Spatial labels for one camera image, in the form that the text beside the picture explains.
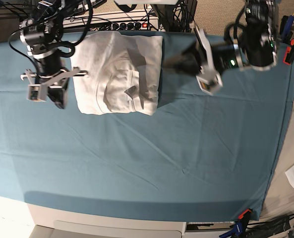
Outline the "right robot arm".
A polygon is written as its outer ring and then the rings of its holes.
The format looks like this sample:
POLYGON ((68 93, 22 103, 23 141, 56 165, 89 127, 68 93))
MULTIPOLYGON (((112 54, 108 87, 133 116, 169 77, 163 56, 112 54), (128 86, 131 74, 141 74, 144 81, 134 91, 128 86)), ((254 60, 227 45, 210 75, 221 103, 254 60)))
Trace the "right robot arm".
POLYGON ((35 71, 25 70, 20 76, 21 80, 27 79, 29 82, 29 101, 44 102, 50 99, 58 108, 65 109, 69 79, 87 74, 78 67, 68 70, 62 64, 62 58, 74 55, 76 46, 90 29, 93 8, 88 0, 84 9, 89 16, 81 37, 76 42, 62 40, 64 19, 73 16, 80 4, 79 0, 40 0, 14 32, 19 34, 20 41, 27 47, 27 53, 21 55, 35 68, 35 71))

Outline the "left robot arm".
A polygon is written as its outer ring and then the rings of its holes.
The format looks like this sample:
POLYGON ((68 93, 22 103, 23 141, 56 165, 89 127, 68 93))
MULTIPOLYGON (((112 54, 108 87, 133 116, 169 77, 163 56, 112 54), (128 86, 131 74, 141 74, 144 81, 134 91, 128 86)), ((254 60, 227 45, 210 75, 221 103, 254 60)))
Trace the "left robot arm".
POLYGON ((196 77, 207 94, 222 88, 226 70, 269 70, 277 65, 277 17, 275 1, 247 0, 235 22, 226 26, 219 44, 211 44, 205 30, 191 22, 195 42, 166 59, 163 68, 196 77))

